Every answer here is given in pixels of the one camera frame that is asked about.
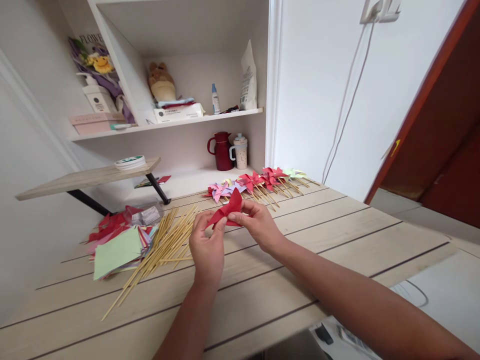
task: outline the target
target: person's left hand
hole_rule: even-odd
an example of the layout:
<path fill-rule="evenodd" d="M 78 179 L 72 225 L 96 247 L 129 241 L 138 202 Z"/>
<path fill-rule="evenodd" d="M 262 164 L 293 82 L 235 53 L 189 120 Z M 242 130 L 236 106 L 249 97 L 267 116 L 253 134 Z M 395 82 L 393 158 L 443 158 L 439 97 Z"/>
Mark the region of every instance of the person's left hand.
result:
<path fill-rule="evenodd" d="M 224 271 L 224 232 L 227 218 L 217 222 L 211 237 L 205 235 L 205 227 L 214 215 L 214 211 L 199 213 L 193 221 L 193 230 L 189 244 L 195 263 L 195 282 L 214 286 L 218 289 Z"/>

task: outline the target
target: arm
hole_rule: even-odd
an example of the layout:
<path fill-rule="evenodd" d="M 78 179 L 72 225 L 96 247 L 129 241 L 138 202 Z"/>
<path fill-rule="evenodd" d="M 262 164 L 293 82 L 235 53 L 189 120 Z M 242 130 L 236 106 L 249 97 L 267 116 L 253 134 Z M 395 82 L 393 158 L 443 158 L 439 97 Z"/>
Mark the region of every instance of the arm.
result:
<path fill-rule="evenodd" d="M 346 328 L 385 359 L 479 359 L 467 345 L 387 287 L 288 240 L 264 205 L 244 200 L 245 226 Z"/>
<path fill-rule="evenodd" d="M 198 214 L 190 236 L 190 251 L 195 262 L 193 285 L 176 314 L 153 360 L 201 359 L 209 334 L 210 318 L 224 268 L 224 231 L 227 218 L 221 219 L 210 238 L 205 227 L 213 211 Z"/>

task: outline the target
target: white box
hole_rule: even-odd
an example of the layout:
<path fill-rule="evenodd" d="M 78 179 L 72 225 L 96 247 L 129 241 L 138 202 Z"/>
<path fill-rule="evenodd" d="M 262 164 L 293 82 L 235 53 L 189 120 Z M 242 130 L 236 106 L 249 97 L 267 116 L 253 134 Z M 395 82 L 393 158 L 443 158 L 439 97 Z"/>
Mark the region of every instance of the white box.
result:
<path fill-rule="evenodd" d="M 204 116 L 205 110 L 197 102 L 193 105 L 176 106 L 167 109 L 154 109 L 157 124 L 169 123 L 178 120 L 196 119 Z"/>

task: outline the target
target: hand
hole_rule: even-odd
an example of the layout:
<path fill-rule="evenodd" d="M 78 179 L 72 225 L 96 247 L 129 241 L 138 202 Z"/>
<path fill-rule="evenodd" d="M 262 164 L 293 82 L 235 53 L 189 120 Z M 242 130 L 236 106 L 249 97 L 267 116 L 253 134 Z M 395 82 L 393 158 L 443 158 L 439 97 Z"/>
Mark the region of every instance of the hand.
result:
<path fill-rule="evenodd" d="M 228 218 L 246 227 L 251 237 L 265 252 L 270 252 L 275 246 L 287 241 L 275 224 L 267 207 L 255 201 L 242 200 L 241 212 L 231 212 Z"/>
<path fill-rule="evenodd" d="M 188 241 L 195 263 L 195 283 L 218 289 L 224 271 L 224 231 L 227 218 L 216 223 L 211 237 L 205 235 L 205 228 L 214 211 L 199 213 L 193 221 L 193 230 Z"/>

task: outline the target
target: red thermos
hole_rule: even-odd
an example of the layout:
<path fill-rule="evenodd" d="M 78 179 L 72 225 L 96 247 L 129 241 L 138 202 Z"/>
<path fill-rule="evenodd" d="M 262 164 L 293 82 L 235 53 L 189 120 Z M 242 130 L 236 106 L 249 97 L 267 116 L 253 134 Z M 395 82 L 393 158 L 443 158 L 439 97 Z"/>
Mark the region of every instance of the red thermos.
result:
<path fill-rule="evenodd" d="M 231 133 L 220 131 L 213 134 L 215 137 L 212 137 L 208 140 L 206 148 L 208 152 L 212 155 L 215 155 L 216 169 L 220 171 L 228 171 L 234 168 L 234 162 L 230 160 L 230 147 L 232 146 L 229 141 L 229 136 Z M 210 151 L 210 142 L 215 140 L 215 152 Z"/>

